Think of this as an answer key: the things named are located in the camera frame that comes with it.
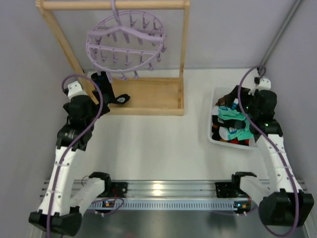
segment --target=gray floor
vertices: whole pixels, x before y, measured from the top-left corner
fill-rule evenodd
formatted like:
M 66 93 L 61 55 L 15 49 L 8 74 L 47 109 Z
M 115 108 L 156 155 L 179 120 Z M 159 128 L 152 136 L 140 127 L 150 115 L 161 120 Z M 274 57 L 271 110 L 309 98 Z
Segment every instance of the gray floor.
M 273 228 L 283 234 L 290 228 Z M 201 211 L 122 211 L 88 214 L 76 238 L 272 238 L 257 212 L 235 217 Z M 298 228 L 289 238 L 307 238 Z

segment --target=gray wall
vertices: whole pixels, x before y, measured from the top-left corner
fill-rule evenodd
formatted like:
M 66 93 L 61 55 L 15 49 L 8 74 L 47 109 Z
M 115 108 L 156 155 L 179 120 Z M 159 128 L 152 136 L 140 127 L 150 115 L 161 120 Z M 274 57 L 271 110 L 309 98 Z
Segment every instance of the gray wall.
M 192 0 L 186 67 L 246 67 L 260 63 L 293 2 L 294 0 Z M 154 66 L 163 69 L 178 68 L 183 11 L 151 12 L 159 17 L 167 29 L 168 46 L 167 51 L 162 54 L 161 63 L 155 62 Z M 83 47 L 87 30 L 111 14 L 110 11 L 56 12 L 56 17 L 84 69 L 92 68 Z
M 52 169 L 60 83 L 72 70 L 34 1 L 1 1 L 0 30 L 0 236 L 22 238 Z
M 269 60 L 267 75 L 277 93 L 276 118 L 295 174 L 317 198 L 316 89 L 317 1 L 304 1 Z

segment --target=wooden rack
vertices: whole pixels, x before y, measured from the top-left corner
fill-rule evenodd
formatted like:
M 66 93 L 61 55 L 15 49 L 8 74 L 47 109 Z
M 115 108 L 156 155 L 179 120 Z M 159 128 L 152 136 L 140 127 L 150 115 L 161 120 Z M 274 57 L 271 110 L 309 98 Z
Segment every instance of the wooden rack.
M 75 53 L 55 18 L 53 10 L 111 10 L 110 1 L 35 0 L 35 4 L 56 37 L 71 67 L 76 73 L 84 74 Z M 184 65 L 190 0 L 116 1 L 115 6 L 118 10 L 179 9 L 184 10 L 184 17 L 179 76 L 176 78 L 129 78 L 128 81 L 115 80 L 112 84 L 115 94 L 127 93 L 131 96 L 131 99 L 124 106 L 111 106 L 111 113 L 116 115 L 183 115 Z M 94 86 L 87 80 L 79 79 L 79 81 L 87 94 L 95 103 L 98 103 L 92 94 Z

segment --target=wooden board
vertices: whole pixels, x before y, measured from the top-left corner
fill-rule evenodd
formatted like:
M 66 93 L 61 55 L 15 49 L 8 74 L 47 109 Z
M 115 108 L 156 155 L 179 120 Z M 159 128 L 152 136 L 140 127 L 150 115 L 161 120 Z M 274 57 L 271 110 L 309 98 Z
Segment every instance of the wooden board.
M 183 78 L 129 78 L 112 84 L 116 96 L 128 94 L 125 105 L 111 105 L 114 115 L 184 115 Z

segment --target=metal bar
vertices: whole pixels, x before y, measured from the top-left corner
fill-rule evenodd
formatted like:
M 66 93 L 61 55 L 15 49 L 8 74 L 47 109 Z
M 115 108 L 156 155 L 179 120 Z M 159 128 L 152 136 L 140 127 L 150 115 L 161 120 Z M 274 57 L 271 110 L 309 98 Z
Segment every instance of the metal bar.
M 296 0 L 294 2 L 293 6 L 291 7 L 290 11 L 288 12 L 286 18 L 284 19 L 281 27 L 279 28 L 277 34 L 275 35 L 273 41 L 271 42 L 268 50 L 266 51 L 266 53 L 261 61 L 261 65 L 266 65 L 267 61 L 270 59 L 270 57 L 273 54 L 274 50 L 276 49 L 278 43 L 280 42 L 281 38 L 283 37 L 286 29 L 288 28 L 288 26 L 290 25 L 290 23 L 294 19 L 295 13 L 298 11 L 298 9 L 300 8 L 300 6 L 302 5 L 303 2 L 304 2 L 304 0 Z
M 118 10 L 149 10 L 149 9 L 184 9 L 183 0 L 136 0 L 116 1 L 115 7 Z M 110 1 L 45 1 L 45 10 L 111 10 Z

